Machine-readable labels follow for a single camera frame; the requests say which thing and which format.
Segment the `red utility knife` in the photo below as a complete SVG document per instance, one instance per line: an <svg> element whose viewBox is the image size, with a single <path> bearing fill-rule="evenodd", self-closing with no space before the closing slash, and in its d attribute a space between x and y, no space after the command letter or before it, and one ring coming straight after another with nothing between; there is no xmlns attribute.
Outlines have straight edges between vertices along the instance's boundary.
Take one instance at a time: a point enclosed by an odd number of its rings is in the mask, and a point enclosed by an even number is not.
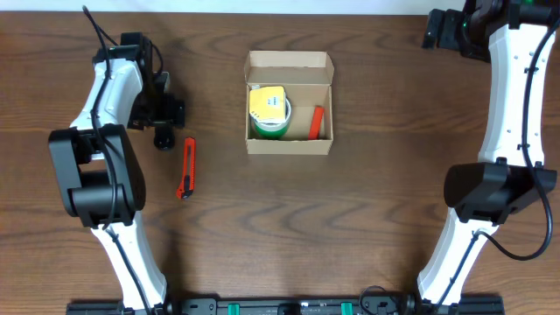
<svg viewBox="0 0 560 315"><path fill-rule="evenodd" d="M183 156L183 177L177 188L177 198L185 200L194 192L194 161L196 157L196 141L193 137L185 139Z"/></svg>

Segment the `yellow sponge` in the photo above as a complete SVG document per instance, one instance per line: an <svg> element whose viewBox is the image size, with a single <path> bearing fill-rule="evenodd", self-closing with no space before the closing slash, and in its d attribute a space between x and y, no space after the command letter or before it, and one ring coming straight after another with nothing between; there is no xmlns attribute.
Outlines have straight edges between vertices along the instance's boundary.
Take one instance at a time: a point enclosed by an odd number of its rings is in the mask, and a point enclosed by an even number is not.
<svg viewBox="0 0 560 315"><path fill-rule="evenodd" d="M259 123L286 121L284 87L262 87L249 93L248 112Z"/></svg>

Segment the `cardboard box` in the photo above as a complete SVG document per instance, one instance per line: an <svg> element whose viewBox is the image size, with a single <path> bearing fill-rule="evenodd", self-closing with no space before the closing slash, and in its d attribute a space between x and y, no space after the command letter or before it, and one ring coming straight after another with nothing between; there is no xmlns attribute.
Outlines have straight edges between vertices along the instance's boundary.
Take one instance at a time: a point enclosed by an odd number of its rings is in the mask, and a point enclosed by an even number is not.
<svg viewBox="0 0 560 315"><path fill-rule="evenodd" d="M333 144L331 84L334 67L326 52L249 52L245 62L245 108L248 154L328 154ZM279 140L263 139L249 116L251 88L283 86L292 116ZM316 106L325 109L319 140L307 140Z"/></svg>

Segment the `wood grain surface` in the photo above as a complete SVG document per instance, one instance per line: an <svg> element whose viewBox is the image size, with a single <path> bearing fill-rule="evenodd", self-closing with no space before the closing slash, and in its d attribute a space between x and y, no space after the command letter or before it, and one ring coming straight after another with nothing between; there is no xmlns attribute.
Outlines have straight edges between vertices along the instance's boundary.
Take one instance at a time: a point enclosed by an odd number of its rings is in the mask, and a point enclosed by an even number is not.
<svg viewBox="0 0 560 315"><path fill-rule="evenodd" d="M145 32L164 55L197 138L196 192L174 193L182 150L153 130L130 138L147 181L148 239L171 290L223 298L412 290L445 223L443 183L476 161L491 69L420 49L426 17L94 14L111 35ZM60 202L47 149L88 96L98 47L80 13L0 13L0 313L63 314L121 288L98 241ZM542 112L547 167L560 169L560 52ZM328 156L248 156L243 140L249 50L327 51L335 65ZM558 217L560 194L550 195ZM497 238L520 254L544 235L535 203ZM486 245L465 292L500 293L508 314L560 309L560 240L532 262Z"/></svg>

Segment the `red object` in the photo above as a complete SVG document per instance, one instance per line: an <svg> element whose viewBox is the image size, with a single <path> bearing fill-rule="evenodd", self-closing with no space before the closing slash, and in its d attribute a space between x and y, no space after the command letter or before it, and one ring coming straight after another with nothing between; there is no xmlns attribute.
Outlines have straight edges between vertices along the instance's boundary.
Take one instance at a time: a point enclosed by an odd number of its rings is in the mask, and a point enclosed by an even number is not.
<svg viewBox="0 0 560 315"><path fill-rule="evenodd" d="M183 177L177 188L177 198L184 200L194 192L194 163L196 157L196 141L193 137L185 139L185 153L183 156Z"/></svg>
<svg viewBox="0 0 560 315"><path fill-rule="evenodd" d="M313 113L313 120L311 120L311 129L309 129L309 140L319 139L319 131L321 130L321 121L323 120L323 113L325 109L317 106Z"/></svg>

